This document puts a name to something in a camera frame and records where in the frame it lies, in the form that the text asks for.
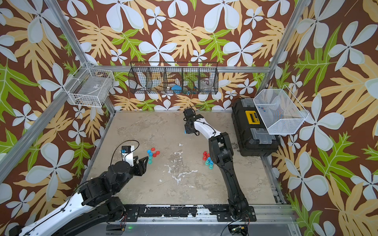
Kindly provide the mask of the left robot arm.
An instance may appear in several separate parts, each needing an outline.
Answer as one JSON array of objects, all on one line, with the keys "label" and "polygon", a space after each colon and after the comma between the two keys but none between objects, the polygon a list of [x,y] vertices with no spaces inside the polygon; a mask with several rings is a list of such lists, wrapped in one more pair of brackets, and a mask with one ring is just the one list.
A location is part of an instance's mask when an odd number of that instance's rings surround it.
[{"label": "left robot arm", "polygon": [[97,224],[123,220],[127,211],[117,197],[134,177],[146,173],[149,158],[133,159],[133,165],[118,161],[99,177],[80,186],[69,200],[42,219],[27,226],[15,226],[10,236],[75,236]]}]

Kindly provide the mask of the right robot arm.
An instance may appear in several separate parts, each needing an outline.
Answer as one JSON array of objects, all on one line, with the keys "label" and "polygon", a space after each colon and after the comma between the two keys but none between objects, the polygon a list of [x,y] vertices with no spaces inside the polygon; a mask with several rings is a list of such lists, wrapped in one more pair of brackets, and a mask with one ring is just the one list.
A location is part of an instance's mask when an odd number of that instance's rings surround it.
[{"label": "right robot arm", "polygon": [[202,134],[209,143],[210,159],[218,166],[226,185],[229,212],[233,220],[242,218],[248,211],[249,203],[242,192],[234,170],[233,155],[229,134],[211,126],[204,116],[188,107],[184,110],[185,132]]}]

